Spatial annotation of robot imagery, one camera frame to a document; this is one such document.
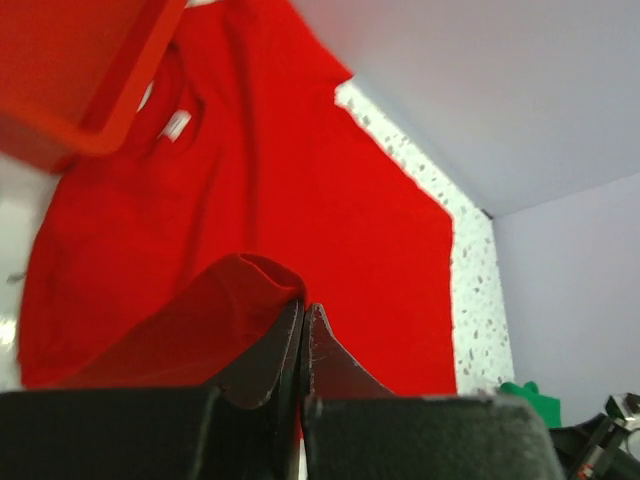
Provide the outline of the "folded green t-shirt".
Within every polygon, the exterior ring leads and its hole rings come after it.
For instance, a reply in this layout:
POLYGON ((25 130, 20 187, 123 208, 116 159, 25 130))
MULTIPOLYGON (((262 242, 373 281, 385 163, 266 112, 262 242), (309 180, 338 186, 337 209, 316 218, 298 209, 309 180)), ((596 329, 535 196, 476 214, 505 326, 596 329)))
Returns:
POLYGON ((522 385, 504 382, 500 385, 499 392, 526 400, 548 428, 562 427, 561 401, 558 398, 543 394, 536 382, 528 381, 522 385))

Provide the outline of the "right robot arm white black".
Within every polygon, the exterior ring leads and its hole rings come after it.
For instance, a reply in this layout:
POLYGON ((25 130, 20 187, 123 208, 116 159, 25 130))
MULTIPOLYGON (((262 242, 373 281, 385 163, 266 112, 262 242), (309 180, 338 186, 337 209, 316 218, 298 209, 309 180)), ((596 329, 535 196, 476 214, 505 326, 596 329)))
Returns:
POLYGON ((566 479, 639 480, 639 460, 628 453, 639 433, 639 395, 611 395, 605 412, 583 423, 550 430, 566 479))

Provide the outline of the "red plastic bin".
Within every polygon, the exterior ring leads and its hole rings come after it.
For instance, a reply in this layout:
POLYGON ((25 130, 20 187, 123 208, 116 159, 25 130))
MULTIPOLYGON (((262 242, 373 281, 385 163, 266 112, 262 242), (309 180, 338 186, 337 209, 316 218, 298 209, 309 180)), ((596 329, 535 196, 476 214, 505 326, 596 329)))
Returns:
POLYGON ((44 171, 124 142, 182 1, 4 1, 1 150, 44 171))

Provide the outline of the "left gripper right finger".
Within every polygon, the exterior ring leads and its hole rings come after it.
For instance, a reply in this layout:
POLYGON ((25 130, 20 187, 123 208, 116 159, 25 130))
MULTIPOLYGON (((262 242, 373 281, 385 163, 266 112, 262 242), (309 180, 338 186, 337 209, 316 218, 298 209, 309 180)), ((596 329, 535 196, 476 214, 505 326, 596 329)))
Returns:
POLYGON ((550 435, 524 401, 393 394, 307 311, 301 405, 311 479, 560 479, 550 435))

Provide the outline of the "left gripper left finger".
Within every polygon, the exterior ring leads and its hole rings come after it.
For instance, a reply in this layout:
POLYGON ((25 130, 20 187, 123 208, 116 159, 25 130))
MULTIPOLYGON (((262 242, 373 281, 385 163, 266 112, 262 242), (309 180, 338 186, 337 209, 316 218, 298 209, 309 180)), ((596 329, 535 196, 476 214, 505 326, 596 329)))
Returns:
POLYGON ((295 479, 301 301, 192 387, 8 392, 5 479, 295 479))

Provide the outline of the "red t-shirt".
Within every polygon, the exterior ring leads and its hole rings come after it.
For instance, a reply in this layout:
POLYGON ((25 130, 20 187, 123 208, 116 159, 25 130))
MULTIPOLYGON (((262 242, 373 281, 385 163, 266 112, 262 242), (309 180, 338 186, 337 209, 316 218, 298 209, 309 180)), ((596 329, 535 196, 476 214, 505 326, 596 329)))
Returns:
POLYGON ((23 386, 198 384, 301 298, 392 392, 455 393, 451 218, 336 104, 349 78, 286 1, 187 7, 124 145, 57 184, 23 386))

